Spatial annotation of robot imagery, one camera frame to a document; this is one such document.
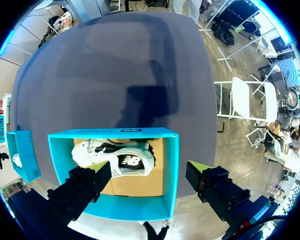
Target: shoe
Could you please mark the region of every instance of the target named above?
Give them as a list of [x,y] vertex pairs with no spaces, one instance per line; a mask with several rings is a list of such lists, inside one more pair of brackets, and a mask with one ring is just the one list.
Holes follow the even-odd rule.
[[109,139],[90,139],[72,150],[73,160],[81,167],[104,161],[110,162],[113,178],[148,176],[155,166],[155,158],[147,142],[115,143]]

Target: chair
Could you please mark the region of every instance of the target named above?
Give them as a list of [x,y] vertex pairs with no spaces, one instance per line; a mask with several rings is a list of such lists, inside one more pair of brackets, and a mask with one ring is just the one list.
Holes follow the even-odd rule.
[[[264,78],[263,82],[268,82],[268,78],[269,78],[269,76],[272,74],[273,71],[274,71],[275,73],[281,72],[279,66],[278,66],[278,65],[274,65],[273,68],[271,69],[271,71],[269,72],[269,74],[265,75],[265,78]],[[257,82],[261,82],[261,81],[260,81],[258,78],[256,78],[255,76],[253,76],[253,75],[250,75],[250,76],[251,76],[254,80],[256,80]],[[255,95],[255,93],[256,93],[257,91],[258,91],[259,93],[261,93],[261,94],[262,94],[262,98],[260,98],[260,101],[261,101],[262,99],[264,99],[264,97],[266,96],[265,93],[264,93],[263,91],[260,90],[261,86],[262,86],[262,85],[258,86],[258,87],[256,88],[256,90],[252,93],[252,95]]]
[[[232,78],[232,81],[216,81],[220,85],[220,104],[218,117],[255,120],[260,122],[273,123],[277,119],[277,96],[276,89],[270,82],[243,81],[238,77]],[[223,84],[232,84],[230,92],[229,114],[222,114],[222,86]],[[248,84],[259,84],[264,86],[265,95],[265,118],[250,116],[250,88]]]

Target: cable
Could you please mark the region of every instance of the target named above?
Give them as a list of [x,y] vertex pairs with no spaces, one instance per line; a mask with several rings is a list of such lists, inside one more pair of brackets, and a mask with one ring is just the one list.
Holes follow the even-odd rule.
[[26,16],[26,18],[28,18],[28,17],[40,17],[40,16],[46,16],[46,15],[49,15],[50,13],[46,13],[46,14],[42,14],[42,15],[40,15],[40,14],[38,14],[38,15],[28,15],[28,16]]
[[131,7],[132,12],[134,12],[134,8],[131,6],[130,2],[129,2],[129,6]]
[[143,9],[143,11],[145,11],[147,7],[150,7],[150,6],[151,6],[152,4],[154,4],[154,3],[156,3],[156,2],[154,1],[154,2],[150,3],[149,5],[147,5],[147,6]]
[[232,235],[231,237],[227,238],[227,240],[238,239],[238,238],[242,237],[242,235],[246,234],[247,232],[251,231],[252,229],[255,229],[255,228],[259,227],[262,224],[265,224],[265,223],[273,221],[273,220],[284,220],[286,218],[287,218],[286,215],[278,215],[278,216],[267,217],[263,220],[260,220],[260,221],[257,221],[255,223],[251,224],[250,226],[247,226],[246,228],[244,228],[242,231],[240,231],[236,235]]

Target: wall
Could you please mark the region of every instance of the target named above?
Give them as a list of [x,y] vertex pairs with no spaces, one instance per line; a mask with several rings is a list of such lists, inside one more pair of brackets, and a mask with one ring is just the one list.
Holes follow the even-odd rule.
[[[15,27],[14,34],[9,41],[9,43],[31,55],[37,51],[41,39],[48,30],[48,25],[42,18],[48,21],[52,16],[61,16],[64,13],[60,6],[57,5],[39,9],[37,12],[31,11],[28,16]],[[15,64],[22,65],[31,55],[14,46],[8,44],[0,57]]]
[[[64,12],[59,6],[47,7],[38,10],[45,20],[51,16],[61,16]],[[37,15],[35,11],[29,13],[14,30],[10,43],[18,48],[33,54],[38,49],[41,39],[47,32],[48,25]],[[12,93],[17,70],[31,56],[11,45],[7,45],[2,55],[0,55],[0,100],[5,93]],[[8,153],[5,144],[0,143],[0,152]],[[2,162],[3,170],[0,170],[0,188],[19,178],[14,171],[11,160]]]

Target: gray table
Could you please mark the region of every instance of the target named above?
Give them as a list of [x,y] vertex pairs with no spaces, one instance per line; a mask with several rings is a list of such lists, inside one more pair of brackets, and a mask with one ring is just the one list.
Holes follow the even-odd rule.
[[193,194],[188,160],[213,166],[217,106],[195,22],[167,12],[93,19],[44,44],[18,70],[11,130],[31,130],[42,179],[59,185],[47,134],[166,127],[180,135],[178,197]]

